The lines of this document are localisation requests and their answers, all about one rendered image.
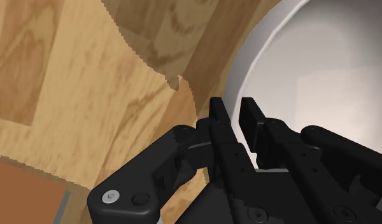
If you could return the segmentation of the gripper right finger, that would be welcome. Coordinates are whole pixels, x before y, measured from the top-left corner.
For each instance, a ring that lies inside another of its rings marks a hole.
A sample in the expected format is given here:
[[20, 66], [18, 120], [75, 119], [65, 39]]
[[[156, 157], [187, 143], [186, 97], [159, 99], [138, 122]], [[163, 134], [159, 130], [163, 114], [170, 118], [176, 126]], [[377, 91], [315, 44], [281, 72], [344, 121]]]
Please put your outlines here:
[[382, 154], [316, 125], [297, 133], [251, 97], [239, 125], [258, 166], [286, 168], [318, 224], [382, 224]]

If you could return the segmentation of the white bowl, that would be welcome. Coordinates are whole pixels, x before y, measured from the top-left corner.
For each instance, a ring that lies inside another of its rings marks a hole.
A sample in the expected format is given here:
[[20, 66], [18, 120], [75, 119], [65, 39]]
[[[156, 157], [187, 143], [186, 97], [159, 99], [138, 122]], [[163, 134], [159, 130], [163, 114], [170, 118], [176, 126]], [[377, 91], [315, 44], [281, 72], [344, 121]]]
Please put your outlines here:
[[227, 77], [223, 101], [240, 143], [242, 97], [294, 131], [317, 125], [382, 153], [382, 0], [281, 0]]

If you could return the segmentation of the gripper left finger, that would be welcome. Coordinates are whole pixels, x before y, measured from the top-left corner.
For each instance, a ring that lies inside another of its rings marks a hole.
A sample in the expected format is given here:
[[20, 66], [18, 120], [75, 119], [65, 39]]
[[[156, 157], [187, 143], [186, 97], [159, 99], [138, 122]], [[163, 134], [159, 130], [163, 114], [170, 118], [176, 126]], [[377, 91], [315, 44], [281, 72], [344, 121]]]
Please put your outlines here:
[[161, 224], [160, 210], [199, 169], [209, 183], [175, 224], [257, 224], [241, 183], [255, 174], [219, 97], [196, 127], [177, 125], [98, 184], [87, 197], [92, 224]]

